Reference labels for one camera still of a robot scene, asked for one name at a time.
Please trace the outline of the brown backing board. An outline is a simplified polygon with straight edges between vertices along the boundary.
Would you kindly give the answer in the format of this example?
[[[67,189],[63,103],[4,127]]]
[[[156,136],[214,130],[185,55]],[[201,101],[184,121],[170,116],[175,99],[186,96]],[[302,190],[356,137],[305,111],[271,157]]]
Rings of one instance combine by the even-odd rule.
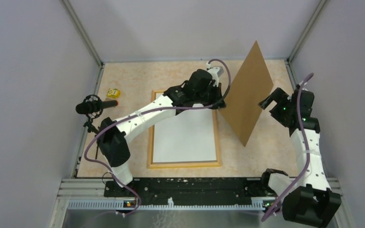
[[[271,92],[273,82],[257,41],[254,42],[231,83],[220,111],[238,140],[246,146],[260,117],[259,102]]]

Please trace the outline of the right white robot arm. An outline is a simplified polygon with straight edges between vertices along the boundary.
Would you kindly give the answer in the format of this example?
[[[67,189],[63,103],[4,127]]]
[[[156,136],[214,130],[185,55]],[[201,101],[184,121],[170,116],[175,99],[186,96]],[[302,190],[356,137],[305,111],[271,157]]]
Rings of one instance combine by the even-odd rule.
[[[314,98],[310,91],[296,88],[288,95],[278,87],[259,102],[262,109],[276,102],[270,114],[288,128],[299,171],[294,180],[284,171],[267,169],[263,173],[260,191],[266,196],[277,195],[275,202],[267,206],[263,221],[280,212],[286,221],[326,228],[341,206],[341,196],[333,192],[323,168],[320,124],[311,116]]]

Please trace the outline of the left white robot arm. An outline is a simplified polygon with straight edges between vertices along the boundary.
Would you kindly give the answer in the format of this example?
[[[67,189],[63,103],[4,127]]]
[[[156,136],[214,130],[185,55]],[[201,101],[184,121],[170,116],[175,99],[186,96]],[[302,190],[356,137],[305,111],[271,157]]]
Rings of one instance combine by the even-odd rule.
[[[117,179],[115,190],[121,196],[130,195],[134,188],[128,165],[129,143],[156,123],[186,110],[225,108],[219,82],[223,72],[220,66],[198,69],[189,80],[168,88],[145,107],[124,118],[106,118],[101,122],[97,144],[109,164],[110,174]]]

